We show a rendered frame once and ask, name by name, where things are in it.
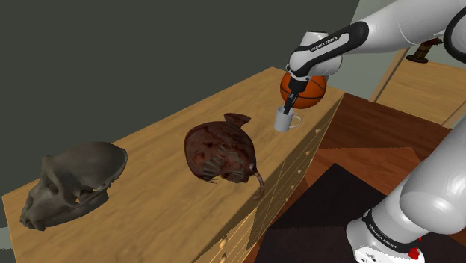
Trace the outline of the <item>white mug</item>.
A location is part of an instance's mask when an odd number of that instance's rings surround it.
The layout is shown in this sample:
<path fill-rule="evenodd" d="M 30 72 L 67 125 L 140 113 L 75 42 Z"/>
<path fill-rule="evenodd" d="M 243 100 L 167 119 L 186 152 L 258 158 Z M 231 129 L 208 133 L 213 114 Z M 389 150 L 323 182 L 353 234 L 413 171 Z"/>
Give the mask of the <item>white mug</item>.
<path fill-rule="evenodd" d="M 290 129 L 298 127 L 302 122 L 300 116 L 296 115 L 293 108 L 285 114 L 284 105 L 280 105 L 276 110 L 276 116 L 273 124 L 273 128 L 278 132 L 287 132 Z"/>

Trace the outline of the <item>orange basketball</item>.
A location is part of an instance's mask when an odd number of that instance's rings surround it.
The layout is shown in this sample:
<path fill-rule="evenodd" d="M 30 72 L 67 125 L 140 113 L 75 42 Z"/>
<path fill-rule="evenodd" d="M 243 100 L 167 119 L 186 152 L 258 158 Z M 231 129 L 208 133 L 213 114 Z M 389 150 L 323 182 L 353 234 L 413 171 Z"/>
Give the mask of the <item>orange basketball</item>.
<path fill-rule="evenodd" d="M 285 102 L 290 94 L 291 89 L 288 87 L 291 75 L 286 72 L 280 83 L 280 94 Z M 310 108 L 316 105 L 325 95 L 327 81 L 323 75 L 315 75 L 307 83 L 306 89 L 298 95 L 293 107 L 297 109 Z"/>

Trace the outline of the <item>brown anglerfish figure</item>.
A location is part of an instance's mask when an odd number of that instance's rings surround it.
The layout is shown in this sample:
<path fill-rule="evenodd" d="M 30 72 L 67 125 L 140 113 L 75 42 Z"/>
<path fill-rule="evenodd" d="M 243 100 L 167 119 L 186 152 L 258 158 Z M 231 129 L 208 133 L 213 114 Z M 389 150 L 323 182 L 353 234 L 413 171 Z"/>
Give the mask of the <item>brown anglerfish figure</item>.
<path fill-rule="evenodd" d="M 214 183 L 221 178 L 234 183 L 247 183 L 254 176 L 259 190 L 254 200 L 265 192 L 264 180 L 258 172 L 255 147 L 242 129 L 251 117 L 225 113 L 223 121 L 212 121 L 193 127 L 184 139 L 184 153 L 190 171 L 202 181 Z"/>

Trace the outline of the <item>wooden chest of drawers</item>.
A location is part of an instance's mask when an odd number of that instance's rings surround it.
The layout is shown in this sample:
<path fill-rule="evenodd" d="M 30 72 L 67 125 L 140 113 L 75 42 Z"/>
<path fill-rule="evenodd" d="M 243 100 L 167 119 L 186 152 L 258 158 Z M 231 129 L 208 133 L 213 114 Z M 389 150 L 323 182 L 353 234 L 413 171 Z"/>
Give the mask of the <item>wooden chest of drawers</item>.
<path fill-rule="evenodd" d="M 274 127 L 283 71 L 269 68 L 118 141 L 128 152 L 109 200 L 77 220 L 37 231 L 20 221 L 31 189 L 2 198 L 16 263 L 242 263 L 305 175 L 344 92 L 328 87 L 302 122 Z M 194 126 L 227 112 L 250 117 L 258 180 L 207 183 L 190 171 L 184 138 Z"/>

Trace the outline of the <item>grey animal skull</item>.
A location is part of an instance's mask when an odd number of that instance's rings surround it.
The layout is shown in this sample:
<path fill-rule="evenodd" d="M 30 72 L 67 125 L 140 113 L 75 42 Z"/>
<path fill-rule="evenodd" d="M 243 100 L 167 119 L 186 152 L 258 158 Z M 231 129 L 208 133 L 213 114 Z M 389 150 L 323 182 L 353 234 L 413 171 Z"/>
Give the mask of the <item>grey animal skull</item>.
<path fill-rule="evenodd" d="M 29 229 L 78 219 L 108 201 L 107 190 L 125 169 L 128 153 L 108 142 L 89 142 L 42 157 L 39 182 L 19 217 Z"/>

